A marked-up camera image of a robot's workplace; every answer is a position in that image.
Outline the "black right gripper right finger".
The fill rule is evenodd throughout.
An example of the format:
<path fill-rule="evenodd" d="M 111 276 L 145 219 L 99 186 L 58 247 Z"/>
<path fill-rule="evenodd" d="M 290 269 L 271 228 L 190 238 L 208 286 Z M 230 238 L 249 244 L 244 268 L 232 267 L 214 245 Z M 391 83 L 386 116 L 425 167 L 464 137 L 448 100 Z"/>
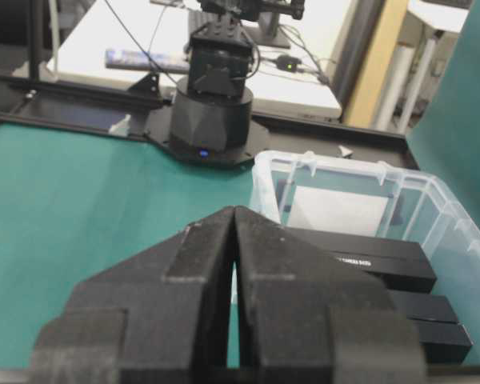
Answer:
<path fill-rule="evenodd" d="M 234 211 L 242 335 L 259 383 L 424 383 L 415 326 L 380 280 Z"/>

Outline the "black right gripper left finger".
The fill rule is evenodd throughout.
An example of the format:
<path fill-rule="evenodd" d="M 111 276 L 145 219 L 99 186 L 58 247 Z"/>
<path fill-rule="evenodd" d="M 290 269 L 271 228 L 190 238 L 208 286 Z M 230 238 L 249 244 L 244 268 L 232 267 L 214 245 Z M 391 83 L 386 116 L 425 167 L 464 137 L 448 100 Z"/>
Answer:
<path fill-rule="evenodd" d="M 227 362 L 234 208 L 78 283 L 41 329 L 32 383 L 203 383 Z"/>

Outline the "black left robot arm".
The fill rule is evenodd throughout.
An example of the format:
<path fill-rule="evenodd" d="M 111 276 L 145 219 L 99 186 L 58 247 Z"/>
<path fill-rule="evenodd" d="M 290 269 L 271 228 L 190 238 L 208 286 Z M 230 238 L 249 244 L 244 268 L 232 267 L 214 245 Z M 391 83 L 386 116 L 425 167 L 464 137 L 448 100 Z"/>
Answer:
<path fill-rule="evenodd" d="M 265 12 L 302 19 L 303 1 L 202 1 L 214 19 L 190 33 L 190 70 L 177 85 L 168 143 L 202 157 L 248 143 L 253 94 L 246 80 L 259 68 L 259 49 L 242 27 Z"/>

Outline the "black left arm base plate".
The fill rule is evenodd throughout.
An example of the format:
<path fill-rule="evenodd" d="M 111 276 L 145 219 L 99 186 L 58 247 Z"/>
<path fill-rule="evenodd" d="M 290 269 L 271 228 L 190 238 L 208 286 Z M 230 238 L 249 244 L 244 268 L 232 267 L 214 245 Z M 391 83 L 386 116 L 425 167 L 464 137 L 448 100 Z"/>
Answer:
<path fill-rule="evenodd" d="M 270 132 L 264 126 L 252 121 L 246 144 L 217 152 L 201 147 L 192 147 L 170 135 L 170 117 L 164 114 L 150 114 L 144 128 L 144 138 L 180 162 L 232 168 L 251 163 L 257 154 L 268 150 Z"/>

